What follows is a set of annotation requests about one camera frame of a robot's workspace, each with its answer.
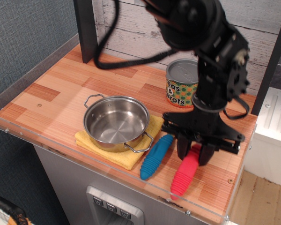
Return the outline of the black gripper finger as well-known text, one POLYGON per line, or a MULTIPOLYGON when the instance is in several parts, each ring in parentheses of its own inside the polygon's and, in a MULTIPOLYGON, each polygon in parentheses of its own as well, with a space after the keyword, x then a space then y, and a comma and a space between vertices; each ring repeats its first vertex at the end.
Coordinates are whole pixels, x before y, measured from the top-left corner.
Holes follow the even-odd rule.
POLYGON ((205 166, 216 150, 213 144, 202 144, 199 155, 199 166, 205 166))
POLYGON ((190 147, 192 144, 192 140, 180 135, 177 138, 177 155, 178 157, 183 160, 185 158, 185 156, 187 155, 190 147))

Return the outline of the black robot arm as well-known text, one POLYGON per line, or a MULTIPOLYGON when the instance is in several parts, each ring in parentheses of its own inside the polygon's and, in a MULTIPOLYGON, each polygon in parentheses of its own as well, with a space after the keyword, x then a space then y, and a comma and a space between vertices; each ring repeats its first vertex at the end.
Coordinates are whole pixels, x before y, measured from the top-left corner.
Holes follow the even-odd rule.
POLYGON ((194 51, 198 57, 198 87, 190 112, 163 114, 163 131, 177 138, 177 154, 186 157, 192 142, 201 144, 199 165, 215 151, 237 154, 243 134, 223 122, 220 112, 240 99, 249 85, 246 64, 249 46, 231 25, 217 0, 147 0, 146 8, 157 20, 162 37, 174 51, 194 51))

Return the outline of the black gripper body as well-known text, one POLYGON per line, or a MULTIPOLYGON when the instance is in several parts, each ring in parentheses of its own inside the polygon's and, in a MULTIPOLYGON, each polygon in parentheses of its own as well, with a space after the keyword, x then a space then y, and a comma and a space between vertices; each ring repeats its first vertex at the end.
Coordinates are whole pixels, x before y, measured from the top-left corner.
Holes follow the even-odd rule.
POLYGON ((164 113, 162 131, 174 135, 176 139, 183 135, 192 142, 213 144, 216 150, 237 154, 245 136, 221 119, 220 112, 226 114, 228 100, 218 99, 215 105, 210 105, 193 96, 192 102, 192 111, 164 113))

